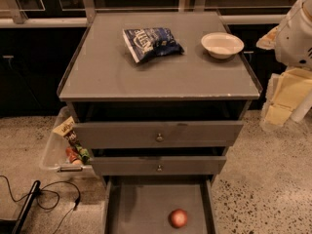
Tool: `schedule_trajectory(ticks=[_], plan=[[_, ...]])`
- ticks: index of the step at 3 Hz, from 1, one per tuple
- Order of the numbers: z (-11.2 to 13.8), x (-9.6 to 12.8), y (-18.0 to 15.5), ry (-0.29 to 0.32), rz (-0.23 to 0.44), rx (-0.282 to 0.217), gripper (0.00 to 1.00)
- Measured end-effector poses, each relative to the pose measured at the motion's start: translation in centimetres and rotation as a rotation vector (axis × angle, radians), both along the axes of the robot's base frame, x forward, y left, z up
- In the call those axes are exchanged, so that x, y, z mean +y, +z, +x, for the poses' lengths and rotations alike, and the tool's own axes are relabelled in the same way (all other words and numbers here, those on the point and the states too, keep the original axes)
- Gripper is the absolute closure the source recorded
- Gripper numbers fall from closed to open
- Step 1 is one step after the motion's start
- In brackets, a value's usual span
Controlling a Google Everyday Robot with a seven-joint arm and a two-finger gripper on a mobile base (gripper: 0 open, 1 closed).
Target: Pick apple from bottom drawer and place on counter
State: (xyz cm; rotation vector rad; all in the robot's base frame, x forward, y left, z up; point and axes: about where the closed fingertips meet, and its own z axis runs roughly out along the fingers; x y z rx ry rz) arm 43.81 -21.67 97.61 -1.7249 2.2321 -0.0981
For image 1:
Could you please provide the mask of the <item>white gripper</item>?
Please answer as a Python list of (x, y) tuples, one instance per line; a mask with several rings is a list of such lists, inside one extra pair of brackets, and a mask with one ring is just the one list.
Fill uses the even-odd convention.
[[(312, 0), (297, 0), (279, 26), (259, 38), (256, 46), (274, 50), (278, 62), (312, 68)], [(288, 68), (273, 74), (261, 110), (260, 126), (265, 131), (282, 128), (291, 119), (300, 122), (312, 108), (312, 72)]]

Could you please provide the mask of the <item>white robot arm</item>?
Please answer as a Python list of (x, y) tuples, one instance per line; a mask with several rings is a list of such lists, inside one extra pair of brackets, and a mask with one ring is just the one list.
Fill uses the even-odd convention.
[(312, 0), (297, 0), (256, 46), (273, 50), (276, 61), (287, 67), (269, 80), (261, 128), (273, 131), (289, 119), (300, 122), (312, 107)]

